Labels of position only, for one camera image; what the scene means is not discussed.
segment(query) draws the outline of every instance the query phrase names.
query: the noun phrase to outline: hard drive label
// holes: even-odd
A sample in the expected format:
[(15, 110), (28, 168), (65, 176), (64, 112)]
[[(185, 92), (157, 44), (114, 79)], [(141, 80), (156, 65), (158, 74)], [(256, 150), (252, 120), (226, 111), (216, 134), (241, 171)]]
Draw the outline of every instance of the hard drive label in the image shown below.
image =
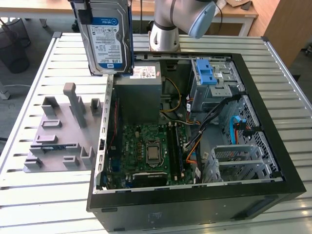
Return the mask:
[(117, 18), (94, 17), (90, 25), (97, 63), (103, 68), (122, 67), (121, 45), (117, 40)]

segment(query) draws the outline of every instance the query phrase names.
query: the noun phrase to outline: metal workbench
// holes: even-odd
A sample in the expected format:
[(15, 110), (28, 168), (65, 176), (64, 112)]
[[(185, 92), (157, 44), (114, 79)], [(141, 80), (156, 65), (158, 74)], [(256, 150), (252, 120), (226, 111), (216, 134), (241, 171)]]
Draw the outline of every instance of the metal workbench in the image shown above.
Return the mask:
[[(311, 233), (312, 107), (268, 42), (251, 37), (181, 36), (181, 50), (241, 53), (290, 153), (307, 192), (253, 220), (184, 226), (144, 233)], [(134, 36), (135, 50), (148, 50), (146, 35)], [(104, 99), (106, 77), (89, 75), (80, 34), (52, 38), (26, 101), (0, 157), (1, 233), (104, 233), (86, 212), (90, 171), (25, 174), (29, 146), (43, 113), (45, 96), (68, 102), (63, 84), (74, 82), (84, 102)]]

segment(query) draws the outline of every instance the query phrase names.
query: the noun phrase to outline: blue drive bracket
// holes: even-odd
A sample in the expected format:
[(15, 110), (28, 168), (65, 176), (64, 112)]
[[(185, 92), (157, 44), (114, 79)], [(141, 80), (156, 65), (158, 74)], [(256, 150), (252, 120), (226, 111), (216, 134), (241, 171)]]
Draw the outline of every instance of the blue drive bracket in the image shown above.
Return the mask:
[(200, 83), (203, 85), (217, 84), (218, 81), (214, 77), (213, 67), (207, 59), (196, 60), (197, 70), (200, 77)]

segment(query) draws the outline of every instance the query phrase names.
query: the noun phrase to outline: floor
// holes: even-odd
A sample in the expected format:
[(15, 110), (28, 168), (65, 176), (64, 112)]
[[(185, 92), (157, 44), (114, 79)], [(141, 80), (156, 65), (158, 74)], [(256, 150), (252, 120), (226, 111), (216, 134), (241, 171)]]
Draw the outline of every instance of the floor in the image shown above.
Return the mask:
[[(72, 23), (72, 20), (48, 20), (48, 26), (43, 29), (38, 19), (24, 20), (25, 27), (32, 42), (26, 48), (30, 67), (21, 74), (11, 74), (0, 61), (0, 81), (3, 85), (31, 85), (48, 48), (53, 32), (72, 32)], [(290, 72), (293, 75), (301, 75), (298, 81), (299, 86), (308, 99), (312, 101), (312, 55), (306, 57), (304, 52), (300, 52), (290, 67)], [(7, 87), (7, 89), (11, 94), (10, 99), (0, 100), (0, 137), (9, 136), (29, 88), (15, 86)], [(0, 152), (4, 148), (4, 144), (5, 142), (0, 141)]]

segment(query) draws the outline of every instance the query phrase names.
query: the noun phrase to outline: hard drive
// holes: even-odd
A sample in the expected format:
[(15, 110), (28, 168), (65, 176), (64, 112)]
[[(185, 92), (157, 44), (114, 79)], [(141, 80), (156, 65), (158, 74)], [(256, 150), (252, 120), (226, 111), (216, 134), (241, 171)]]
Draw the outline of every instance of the hard drive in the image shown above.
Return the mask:
[(78, 20), (91, 74), (131, 74), (131, 1), (69, 1)]

